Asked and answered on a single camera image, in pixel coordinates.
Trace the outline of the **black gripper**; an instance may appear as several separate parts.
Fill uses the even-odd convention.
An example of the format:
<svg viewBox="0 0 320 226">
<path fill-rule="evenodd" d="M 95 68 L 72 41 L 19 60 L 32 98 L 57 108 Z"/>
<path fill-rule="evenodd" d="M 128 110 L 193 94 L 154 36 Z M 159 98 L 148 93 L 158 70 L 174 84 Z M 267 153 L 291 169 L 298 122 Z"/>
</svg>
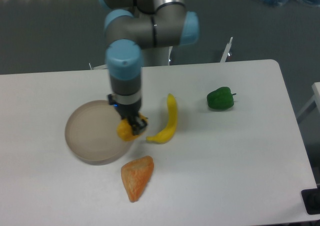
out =
<svg viewBox="0 0 320 226">
<path fill-rule="evenodd" d="M 113 105 L 122 119 L 127 119 L 133 135 L 141 135 L 145 132 L 147 119 L 139 114 L 142 98 L 138 93 L 132 95 L 108 94 L 108 103 Z"/>
</svg>

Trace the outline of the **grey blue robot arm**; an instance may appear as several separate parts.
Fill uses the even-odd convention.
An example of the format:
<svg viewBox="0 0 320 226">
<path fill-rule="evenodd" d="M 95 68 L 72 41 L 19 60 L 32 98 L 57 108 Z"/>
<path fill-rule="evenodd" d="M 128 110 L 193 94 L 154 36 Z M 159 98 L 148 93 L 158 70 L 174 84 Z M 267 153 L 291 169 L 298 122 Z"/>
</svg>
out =
<svg viewBox="0 0 320 226">
<path fill-rule="evenodd" d="M 184 0 L 99 0 L 110 9 L 104 21 L 105 63 L 111 94 L 108 101 L 133 135 L 142 134 L 147 121 L 142 105 L 142 50 L 189 45 L 199 39 L 199 20 Z"/>
</svg>

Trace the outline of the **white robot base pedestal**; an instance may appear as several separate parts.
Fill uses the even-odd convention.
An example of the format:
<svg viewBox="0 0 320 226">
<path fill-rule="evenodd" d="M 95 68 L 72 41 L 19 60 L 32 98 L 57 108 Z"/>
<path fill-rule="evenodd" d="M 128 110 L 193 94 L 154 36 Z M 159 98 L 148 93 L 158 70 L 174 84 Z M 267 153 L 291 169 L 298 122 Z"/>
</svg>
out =
<svg viewBox="0 0 320 226">
<path fill-rule="evenodd" d="M 173 47 L 143 49 L 143 67 L 169 66 Z"/>
</svg>

